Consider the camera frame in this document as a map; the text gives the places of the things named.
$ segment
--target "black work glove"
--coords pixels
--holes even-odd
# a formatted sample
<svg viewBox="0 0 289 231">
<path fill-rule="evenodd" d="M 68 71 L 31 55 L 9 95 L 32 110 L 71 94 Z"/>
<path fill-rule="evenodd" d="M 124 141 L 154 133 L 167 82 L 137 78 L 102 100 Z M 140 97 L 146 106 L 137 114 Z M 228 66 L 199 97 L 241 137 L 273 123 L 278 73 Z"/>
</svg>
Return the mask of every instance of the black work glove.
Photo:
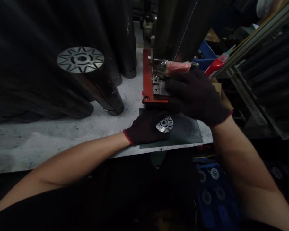
<svg viewBox="0 0 289 231">
<path fill-rule="evenodd" d="M 230 115 L 209 78 L 199 70 L 178 73 L 165 86 L 173 96 L 169 100 L 172 107 L 208 126 L 216 126 Z"/>
<path fill-rule="evenodd" d="M 157 130 L 156 124 L 168 115 L 168 112 L 158 110 L 146 111 L 133 121 L 130 128 L 124 129 L 123 133 L 131 142 L 131 145 L 166 140 L 168 137 L 167 133 Z"/>
</svg>

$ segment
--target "forearm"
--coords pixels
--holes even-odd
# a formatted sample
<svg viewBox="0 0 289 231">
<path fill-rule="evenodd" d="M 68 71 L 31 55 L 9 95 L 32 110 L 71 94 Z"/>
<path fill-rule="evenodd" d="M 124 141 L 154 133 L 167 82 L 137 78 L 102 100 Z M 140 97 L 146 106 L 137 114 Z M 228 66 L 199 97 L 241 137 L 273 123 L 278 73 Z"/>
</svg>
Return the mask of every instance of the forearm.
<svg viewBox="0 0 289 231">
<path fill-rule="evenodd" d="M 232 177 L 246 184 L 271 191 L 278 190 L 269 171 L 254 146 L 229 116 L 223 123 L 211 128 L 214 146 L 223 165 Z"/>
<path fill-rule="evenodd" d="M 289 205 L 232 116 L 211 130 L 215 150 L 222 158 L 246 214 L 254 220 L 289 230 Z"/>
<path fill-rule="evenodd" d="M 85 177 L 103 161 L 130 145 L 123 133 L 71 147 L 34 169 L 28 176 L 42 182 L 69 185 Z"/>
<path fill-rule="evenodd" d="M 0 201 L 0 211 L 34 195 L 62 188 L 91 173 L 107 158 L 130 145 L 123 133 L 71 147 L 27 174 Z"/>
</svg>

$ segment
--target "workbench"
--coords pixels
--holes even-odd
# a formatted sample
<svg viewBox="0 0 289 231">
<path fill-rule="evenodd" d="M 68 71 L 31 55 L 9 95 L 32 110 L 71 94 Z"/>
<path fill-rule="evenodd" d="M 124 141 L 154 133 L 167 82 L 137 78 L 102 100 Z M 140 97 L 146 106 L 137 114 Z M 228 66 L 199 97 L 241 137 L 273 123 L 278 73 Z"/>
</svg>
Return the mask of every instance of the workbench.
<svg viewBox="0 0 289 231">
<path fill-rule="evenodd" d="M 40 120 L 28 124 L 0 124 L 0 173 L 24 171 L 35 168 L 53 155 L 85 141 L 113 135 L 131 126 L 143 108 L 143 50 L 137 48 L 137 76 L 125 79 L 118 86 L 125 110 L 119 116 L 108 115 L 97 103 L 92 102 L 91 116 L 76 120 Z M 210 128 L 197 121 L 202 135 L 202 143 L 144 148 L 128 147 L 113 158 L 137 155 L 155 151 L 165 151 L 212 143 Z"/>
</svg>

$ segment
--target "red bottle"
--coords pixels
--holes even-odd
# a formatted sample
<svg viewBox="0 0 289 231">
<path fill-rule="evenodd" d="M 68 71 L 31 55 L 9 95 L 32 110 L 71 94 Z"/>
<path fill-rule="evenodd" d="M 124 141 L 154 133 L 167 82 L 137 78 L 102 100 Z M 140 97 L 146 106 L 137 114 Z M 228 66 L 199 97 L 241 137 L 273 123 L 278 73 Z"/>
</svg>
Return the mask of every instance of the red bottle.
<svg viewBox="0 0 289 231">
<path fill-rule="evenodd" d="M 221 56 L 216 58 L 211 65 L 205 70 L 205 74 L 210 78 L 212 78 L 215 73 L 224 66 L 227 59 L 229 58 L 230 52 L 235 48 L 236 45 L 230 48 L 227 52 L 223 53 Z"/>
</svg>

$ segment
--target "red metal frame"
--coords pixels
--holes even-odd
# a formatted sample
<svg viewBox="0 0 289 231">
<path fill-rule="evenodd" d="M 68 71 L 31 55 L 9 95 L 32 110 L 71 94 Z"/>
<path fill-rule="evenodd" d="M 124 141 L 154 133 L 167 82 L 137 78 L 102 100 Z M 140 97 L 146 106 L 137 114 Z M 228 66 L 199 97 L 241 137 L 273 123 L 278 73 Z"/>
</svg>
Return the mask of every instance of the red metal frame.
<svg viewBox="0 0 289 231">
<path fill-rule="evenodd" d="M 150 49 L 144 49 L 144 91 L 143 103 L 168 103 L 167 99 L 154 99 L 153 82 L 152 82 L 152 66 L 151 66 Z"/>
</svg>

